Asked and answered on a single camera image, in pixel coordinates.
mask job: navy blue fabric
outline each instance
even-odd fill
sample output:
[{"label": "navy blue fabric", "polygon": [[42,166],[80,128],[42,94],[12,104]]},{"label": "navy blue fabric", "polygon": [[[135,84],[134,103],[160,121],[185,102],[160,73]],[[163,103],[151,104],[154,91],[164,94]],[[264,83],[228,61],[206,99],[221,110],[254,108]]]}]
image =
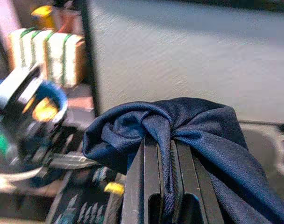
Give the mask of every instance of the navy blue fabric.
[{"label": "navy blue fabric", "polygon": [[248,152],[232,107],[198,98],[123,104],[90,125],[83,153],[112,168],[126,166],[147,133],[161,149],[165,215],[174,207],[169,149],[170,140],[177,139],[192,147],[210,173],[227,223],[284,224],[284,203]]}]

